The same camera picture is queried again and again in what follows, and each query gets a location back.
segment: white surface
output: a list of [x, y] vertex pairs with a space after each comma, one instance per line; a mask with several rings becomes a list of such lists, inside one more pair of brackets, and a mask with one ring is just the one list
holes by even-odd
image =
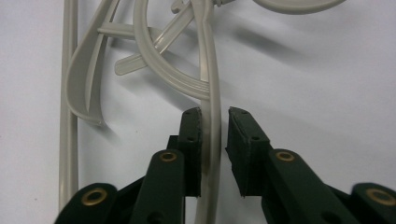
[[[121, 2], [115, 21], [132, 23], [133, 2]], [[148, 23], [163, 28], [171, 4], [151, 0]], [[81, 31], [97, 5], [80, 1]], [[227, 109], [237, 106], [253, 114], [274, 147], [299, 153], [327, 184], [346, 192], [370, 181], [396, 189], [394, 1], [349, 0], [287, 16], [240, 0], [215, 14], [223, 147]], [[57, 216], [62, 19], [62, 0], [0, 1], [0, 223], [51, 223]], [[194, 28], [164, 55], [198, 75]], [[82, 187], [107, 182], [120, 189], [135, 181], [177, 134], [181, 112], [198, 105], [148, 69], [115, 76], [115, 61], [136, 51], [133, 41], [108, 42], [108, 128], [79, 123]], [[260, 199], [239, 197], [225, 151], [217, 223], [264, 223]]]

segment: hole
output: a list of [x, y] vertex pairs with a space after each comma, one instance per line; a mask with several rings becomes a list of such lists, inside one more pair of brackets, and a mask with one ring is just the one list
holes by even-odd
[[93, 206], [101, 203], [107, 197], [107, 192], [102, 188], [92, 189], [86, 192], [82, 198], [82, 204], [86, 206]]
[[324, 212], [321, 214], [323, 220], [330, 224], [340, 224], [341, 218], [332, 212]]
[[160, 156], [162, 161], [174, 161], [177, 158], [177, 154], [173, 152], [164, 152]]
[[163, 214], [161, 212], [152, 212], [148, 215], [149, 224], [161, 224], [163, 223]]
[[276, 157], [281, 161], [294, 161], [294, 156], [286, 151], [276, 153]]
[[98, 200], [102, 197], [101, 192], [93, 192], [92, 194], [88, 195], [88, 200], [93, 201], [93, 200]]
[[371, 200], [375, 201], [376, 203], [380, 203], [385, 206], [396, 205], [396, 199], [382, 189], [367, 189], [366, 194]]

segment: brass insert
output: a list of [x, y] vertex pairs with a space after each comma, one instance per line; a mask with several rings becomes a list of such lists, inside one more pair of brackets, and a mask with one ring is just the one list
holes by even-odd
[[107, 192], [102, 188], [92, 189], [86, 192], [81, 199], [82, 204], [93, 206], [101, 203], [107, 197]]
[[281, 161], [294, 161], [294, 156], [286, 151], [276, 153], [276, 157]]
[[367, 189], [366, 194], [371, 200], [377, 203], [381, 203], [386, 206], [396, 205], [396, 199], [382, 189]]
[[161, 154], [160, 156], [162, 161], [175, 161], [177, 158], [177, 154], [173, 153], [173, 152], [164, 152], [163, 154]]

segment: plastic strip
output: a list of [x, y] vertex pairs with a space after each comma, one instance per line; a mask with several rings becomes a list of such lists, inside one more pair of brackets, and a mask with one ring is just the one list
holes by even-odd
[[221, 114], [219, 72], [211, 20], [214, 3], [211, 0], [191, 0], [197, 25], [201, 79], [209, 82], [210, 101], [202, 101], [203, 149], [201, 195], [198, 199], [196, 224], [215, 223], [219, 195], [219, 165]]
[[[155, 38], [155, 49], [158, 50], [160, 54], [166, 51], [181, 32], [190, 24], [193, 18], [194, 14], [192, 12], [191, 3], [188, 3], [165, 27], [162, 34]], [[142, 56], [137, 53], [117, 61], [115, 71], [117, 75], [122, 76], [146, 66], [147, 64], [143, 60]]]
[[100, 106], [100, 83], [107, 42], [107, 37], [99, 34], [97, 29], [104, 22], [112, 21], [118, 3], [119, 0], [101, 2], [67, 72], [66, 97], [70, 110], [96, 125], [105, 125]]
[[[149, 27], [148, 30], [151, 35], [151, 39], [157, 39], [162, 33], [162, 31], [157, 28]], [[134, 40], [134, 26], [129, 24], [104, 22], [98, 29], [98, 32], [99, 34], [109, 37]]]
[[139, 51], [147, 65], [165, 82], [189, 96], [209, 99], [209, 84], [189, 77], [169, 64], [153, 46], [147, 23], [148, 0], [136, 0], [134, 5], [134, 29]]
[[262, 7], [271, 11], [303, 15], [309, 13], [320, 12], [331, 7], [341, 4], [345, 0], [253, 0]]
[[59, 150], [59, 210], [78, 191], [78, 120], [66, 102], [67, 68], [77, 46], [78, 1], [64, 0], [64, 43], [62, 55], [60, 150]]

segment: dark green plastic part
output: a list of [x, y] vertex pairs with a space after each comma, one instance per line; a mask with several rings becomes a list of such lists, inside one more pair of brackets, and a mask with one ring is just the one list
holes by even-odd
[[262, 196], [266, 155], [273, 148], [260, 125], [249, 112], [236, 107], [229, 110], [226, 151], [242, 196]]
[[134, 210], [134, 204], [136, 203], [137, 196], [142, 187], [144, 177], [136, 180], [134, 183], [126, 186], [119, 190], [117, 193], [116, 209], [119, 211], [117, 219], [110, 222], [111, 224], [124, 224], [128, 223], [131, 218], [131, 214]]
[[396, 192], [373, 183], [355, 185], [351, 210], [363, 224], [395, 224]]
[[265, 169], [290, 223], [359, 223], [297, 153], [273, 150]]
[[201, 196], [201, 150], [202, 150], [201, 109], [186, 110], [180, 122], [178, 135], [169, 137], [167, 149], [181, 151], [185, 158], [186, 195]]
[[[103, 189], [106, 198], [95, 205], [84, 205], [83, 196], [94, 189]], [[118, 214], [112, 210], [117, 200], [117, 190], [109, 184], [92, 184], [77, 192], [58, 216], [55, 224], [107, 224]]]
[[130, 224], [184, 223], [184, 156], [178, 150], [154, 154]]

